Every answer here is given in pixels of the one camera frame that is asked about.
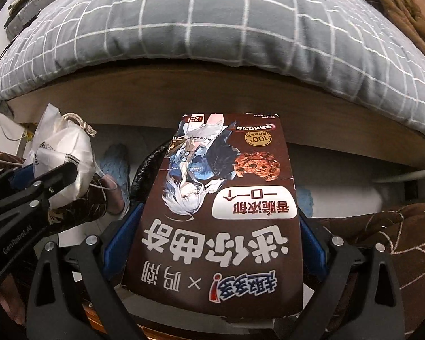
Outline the person's left hand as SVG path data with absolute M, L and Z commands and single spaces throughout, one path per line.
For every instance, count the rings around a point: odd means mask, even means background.
M 11 275 L 7 276 L 0 285 L 0 304 L 9 318 L 17 325 L 24 326 L 26 324 L 25 305 Z

